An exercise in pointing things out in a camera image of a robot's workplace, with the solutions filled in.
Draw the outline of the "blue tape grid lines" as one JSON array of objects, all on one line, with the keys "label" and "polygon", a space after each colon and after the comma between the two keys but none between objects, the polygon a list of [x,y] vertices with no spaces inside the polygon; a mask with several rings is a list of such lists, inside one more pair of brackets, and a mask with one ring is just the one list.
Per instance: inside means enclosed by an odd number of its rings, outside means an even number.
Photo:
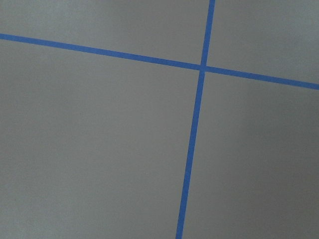
[{"label": "blue tape grid lines", "polygon": [[3,239],[316,239],[316,0],[3,0]]}]

